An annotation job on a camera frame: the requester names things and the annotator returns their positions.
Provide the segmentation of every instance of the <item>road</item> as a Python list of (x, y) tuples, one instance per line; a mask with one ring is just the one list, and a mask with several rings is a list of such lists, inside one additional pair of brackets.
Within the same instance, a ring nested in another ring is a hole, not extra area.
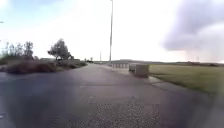
[(16, 128), (185, 128), (195, 98), (97, 65), (2, 82)]

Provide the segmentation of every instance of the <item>street lamp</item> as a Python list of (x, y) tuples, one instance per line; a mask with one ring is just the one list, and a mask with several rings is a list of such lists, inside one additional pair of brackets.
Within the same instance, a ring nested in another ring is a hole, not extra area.
[(112, 36), (113, 36), (113, 0), (112, 2), (112, 10), (111, 10), (111, 28), (110, 28), (110, 64), (111, 64), (111, 49), (112, 49)]

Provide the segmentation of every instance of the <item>green field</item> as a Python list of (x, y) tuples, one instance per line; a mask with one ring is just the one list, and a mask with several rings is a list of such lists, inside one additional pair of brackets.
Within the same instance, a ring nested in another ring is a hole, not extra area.
[(207, 93), (224, 93), (224, 67), (150, 65), (151, 76)]

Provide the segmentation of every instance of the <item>utility box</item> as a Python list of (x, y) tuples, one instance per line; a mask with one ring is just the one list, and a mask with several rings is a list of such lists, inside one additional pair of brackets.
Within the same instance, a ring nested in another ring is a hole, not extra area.
[(148, 77), (149, 65), (148, 64), (129, 64), (129, 71), (133, 72), (134, 75), (139, 77)]

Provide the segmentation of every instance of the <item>gray cloud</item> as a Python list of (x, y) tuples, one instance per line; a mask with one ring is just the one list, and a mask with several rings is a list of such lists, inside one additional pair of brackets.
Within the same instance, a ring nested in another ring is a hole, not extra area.
[(204, 61), (223, 60), (224, 54), (220, 56), (217, 49), (220, 50), (224, 35), (218, 29), (206, 29), (223, 21), (224, 0), (219, 4), (214, 0), (184, 0), (164, 47), (185, 51), (191, 59), (203, 56)]

